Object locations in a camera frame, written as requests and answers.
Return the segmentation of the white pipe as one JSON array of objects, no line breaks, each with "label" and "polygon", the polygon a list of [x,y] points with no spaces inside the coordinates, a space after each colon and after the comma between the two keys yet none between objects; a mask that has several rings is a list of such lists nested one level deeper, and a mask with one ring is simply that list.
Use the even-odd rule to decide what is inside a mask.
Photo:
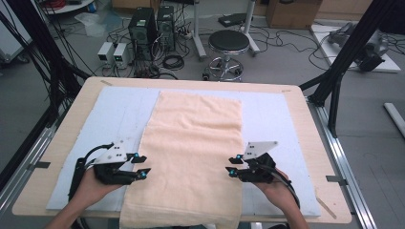
[{"label": "white pipe", "polygon": [[388,112],[389,116],[393,120],[397,129],[401,132],[405,138],[405,119],[401,116],[393,103],[385,103],[384,108]]}]

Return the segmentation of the person's left hand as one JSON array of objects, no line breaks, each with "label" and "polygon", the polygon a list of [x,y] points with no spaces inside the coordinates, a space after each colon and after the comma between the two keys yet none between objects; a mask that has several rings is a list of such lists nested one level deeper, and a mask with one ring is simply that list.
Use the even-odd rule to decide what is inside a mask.
[{"label": "person's left hand", "polygon": [[90,168],[84,173],[71,203],[78,209],[85,210],[119,188],[119,184],[104,184],[99,181],[94,168]]}]

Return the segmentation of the white gridded foam mat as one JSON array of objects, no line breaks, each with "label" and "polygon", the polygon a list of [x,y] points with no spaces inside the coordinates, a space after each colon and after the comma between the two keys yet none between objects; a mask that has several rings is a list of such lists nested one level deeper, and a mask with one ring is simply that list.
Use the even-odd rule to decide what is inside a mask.
[{"label": "white gridded foam mat", "polygon": [[321,214],[283,94],[106,87],[62,166],[48,209],[67,204],[75,161],[102,156],[106,143],[122,154],[145,156],[142,165],[150,172],[95,204],[96,211],[118,211],[135,194],[157,205],[212,204],[279,218],[281,211],[257,188],[226,170],[233,156],[268,154],[291,178],[302,214]]}]

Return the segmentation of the white round table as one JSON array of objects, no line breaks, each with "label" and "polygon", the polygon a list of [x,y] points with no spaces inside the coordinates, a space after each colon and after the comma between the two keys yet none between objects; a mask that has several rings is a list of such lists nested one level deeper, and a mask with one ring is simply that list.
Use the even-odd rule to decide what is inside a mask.
[{"label": "white round table", "polygon": [[38,0],[39,6],[48,14],[60,14],[85,9],[95,0]]}]

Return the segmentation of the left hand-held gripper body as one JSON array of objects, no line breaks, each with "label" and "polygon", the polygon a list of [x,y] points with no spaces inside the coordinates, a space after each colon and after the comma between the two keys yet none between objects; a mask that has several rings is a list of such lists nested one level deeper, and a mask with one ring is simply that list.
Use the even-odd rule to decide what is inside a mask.
[{"label": "left hand-held gripper body", "polygon": [[107,151],[93,161],[96,178],[104,184],[130,185],[133,180],[133,171],[121,171],[127,160],[127,154],[122,142],[111,143]]}]

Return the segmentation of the peach terry towel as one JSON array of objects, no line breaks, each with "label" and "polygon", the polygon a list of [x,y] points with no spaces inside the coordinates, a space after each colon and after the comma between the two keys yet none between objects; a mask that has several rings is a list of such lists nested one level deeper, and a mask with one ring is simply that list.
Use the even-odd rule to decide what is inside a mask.
[{"label": "peach terry towel", "polygon": [[160,92],[139,145],[151,171],[127,188],[120,229],[199,224],[236,229],[242,184],[225,167],[243,150],[240,101]]}]

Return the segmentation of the white desk leg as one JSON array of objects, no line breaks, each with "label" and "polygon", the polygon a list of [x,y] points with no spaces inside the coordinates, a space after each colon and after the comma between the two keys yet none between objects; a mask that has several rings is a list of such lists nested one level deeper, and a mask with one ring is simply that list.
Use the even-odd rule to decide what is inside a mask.
[{"label": "white desk leg", "polygon": [[249,41],[249,49],[250,49],[253,57],[255,57],[260,51],[256,42],[250,35],[250,27],[251,27],[251,22],[252,22],[252,18],[253,18],[255,4],[256,4],[256,0],[247,0],[245,26],[243,29],[243,34],[247,37],[247,39]]},{"label": "white desk leg", "polygon": [[192,31],[192,39],[198,53],[198,57],[200,61],[205,60],[206,52],[203,47],[203,42],[200,38],[199,28],[200,28],[200,11],[199,11],[199,4],[200,0],[193,0],[194,3],[194,22],[193,22],[193,31]]}]

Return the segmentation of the person's right hand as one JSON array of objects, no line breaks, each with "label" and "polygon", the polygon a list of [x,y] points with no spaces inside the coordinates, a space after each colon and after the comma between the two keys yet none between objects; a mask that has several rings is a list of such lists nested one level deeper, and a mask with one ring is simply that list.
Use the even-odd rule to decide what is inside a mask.
[{"label": "person's right hand", "polygon": [[266,198],[284,214],[292,213],[293,211],[300,212],[295,198],[291,191],[279,179],[273,179],[271,183],[255,182],[254,185],[261,190]]}]

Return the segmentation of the black flat device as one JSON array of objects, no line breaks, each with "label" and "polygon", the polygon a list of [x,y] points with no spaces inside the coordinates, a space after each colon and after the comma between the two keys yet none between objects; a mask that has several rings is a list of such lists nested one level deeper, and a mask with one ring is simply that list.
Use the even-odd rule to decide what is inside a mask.
[{"label": "black flat device", "polygon": [[244,23],[245,18],[246,18],[245,13],[233,13],[220,17],[218,19],[218,22],[227,28]]}]

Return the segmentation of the white base board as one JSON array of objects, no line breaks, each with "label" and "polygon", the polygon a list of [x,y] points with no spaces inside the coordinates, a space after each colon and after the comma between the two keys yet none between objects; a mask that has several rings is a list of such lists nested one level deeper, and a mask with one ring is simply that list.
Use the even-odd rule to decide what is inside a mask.
[{"label": "white base board", "polygon": [[[328,37],[331,31],[338,30],[334,26],[312,25],[311,31],[320,45],[320,50],[326,58],[329,65],[333,63],[341,48],[337,44],[328,42]],[[374,73],[399,73],[401,69],[394,63],[394,61],[387,55],[382,55],[383,62],[380,63],[374,70]]]}]

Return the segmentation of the slim black computer tower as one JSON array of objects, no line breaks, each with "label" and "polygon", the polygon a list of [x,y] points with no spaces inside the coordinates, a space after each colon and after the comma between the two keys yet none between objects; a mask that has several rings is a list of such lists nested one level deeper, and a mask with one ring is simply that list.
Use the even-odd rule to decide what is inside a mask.
[{"label": "slim black computer tower", "polygon": [[157,25],[160,33],[160,43],[163,49],[170,52],[176,49],[173,6],[159,7]]}]

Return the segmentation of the aluminium rail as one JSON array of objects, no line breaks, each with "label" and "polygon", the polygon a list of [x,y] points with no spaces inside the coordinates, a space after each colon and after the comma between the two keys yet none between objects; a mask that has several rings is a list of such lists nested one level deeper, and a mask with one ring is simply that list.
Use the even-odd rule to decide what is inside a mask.
[{"label": "aluminium rail", "polygon": [[341,142],[329,130],[329,115],[327,110],[324,107],[313,105],[308,98],[306,102],[315,124],[320,129],[320,136],[325,139],[324,142],[331,159],[332,168],[337,173],[337,176],[344,178],[348,182],[346,186],[339,186],[343,189],[344,197],[349,202],[350,213],[354,216],[361,229],[377,229],[373,215],[363,197]]},{"label": "aluminium rail", "polygon": [[28,182],[36,168],[47,168],[48,162],[41,162],[53,136],[55,127],[44,128],[42,132],[31,138],[29,144],[23,145],[23,157],[14,163],[15,170],[0,191],[0,219],[11,211],[12,204]]}]

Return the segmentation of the large black computer tower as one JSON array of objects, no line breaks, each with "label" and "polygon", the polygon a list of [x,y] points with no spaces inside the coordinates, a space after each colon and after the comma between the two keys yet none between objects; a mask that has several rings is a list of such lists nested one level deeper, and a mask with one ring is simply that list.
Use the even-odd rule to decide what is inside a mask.
[{"label": "large black computer tower", "polygon": [[136,60],[151,61],[153,56],[153,43],[158,38],[155,12],[152,8],[136,8],[128,31],[133,45]]}]

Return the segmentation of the black metal frame stand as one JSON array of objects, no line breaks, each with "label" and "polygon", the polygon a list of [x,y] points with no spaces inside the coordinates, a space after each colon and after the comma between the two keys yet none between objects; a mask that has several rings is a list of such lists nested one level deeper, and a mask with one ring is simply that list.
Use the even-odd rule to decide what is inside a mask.
[{"label": "black metal frame stand", "polygon": [[309,96],[309,101],[316,107],[323,107],[326,99],[330,96],[327,127],[334,138],[337,138],[336,120],[343,76],[373,33],[388,14],[392,12],[398,1],[372,0],[359,20],[353,34],[349,37],[340,53],[337,54],[330,67],[324,73],[299,86],[302,91],[317,86],[315,92]]},{"label": "black metal frame stand", "polygon": [[59,107],[62,103],[75,99],[81,90],[76,77],[86,80],[90,75],[75,67],[63,56],[31,0],[6,0],[6,2],[47,61],[48,74],[45,74],[37,64],[35,67],[42,79],[49,84],[50,106],[47,114],[48,123],[52,124],[61,117]]}]

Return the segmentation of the grey tape piece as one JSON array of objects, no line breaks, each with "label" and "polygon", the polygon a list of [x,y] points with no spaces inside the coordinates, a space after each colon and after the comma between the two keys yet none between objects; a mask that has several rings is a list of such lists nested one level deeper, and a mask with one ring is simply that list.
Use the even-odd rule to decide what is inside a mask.
[{"label": "grey tape piece", "polygon": [[338,183],[340,186],[346,186],[348,184],[348,182],[339,176],[326,176],[327,182],[336,182]]},{"label": "grey tape piece", "polygon": [[35,169],[48,169],[49,166],[51,165],[50,162],[48,161],[37,161],[35,163],[32,163],[28,166],[27,170],[33,171]]}]

